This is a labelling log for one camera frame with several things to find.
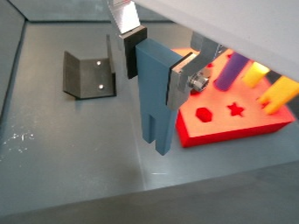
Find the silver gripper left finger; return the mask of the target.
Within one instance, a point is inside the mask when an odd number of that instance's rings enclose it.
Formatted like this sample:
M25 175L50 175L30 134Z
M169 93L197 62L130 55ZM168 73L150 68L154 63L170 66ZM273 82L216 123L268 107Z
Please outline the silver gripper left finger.
M131 79L137 76L135 45L146 39L146 28L140 24L131 0L106 0L106 9L123 54L125 75Z

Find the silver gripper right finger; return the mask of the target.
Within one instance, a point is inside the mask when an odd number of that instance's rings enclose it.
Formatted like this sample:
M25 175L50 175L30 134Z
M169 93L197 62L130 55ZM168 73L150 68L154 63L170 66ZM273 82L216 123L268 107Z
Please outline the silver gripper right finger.
M170 110L176 110L185 103L192 89L197 92L204 90L210 77L204 67L226 50L221 44L197 32L190 35L190 49L198 53L189 52L184 55L169 71L165 105Z

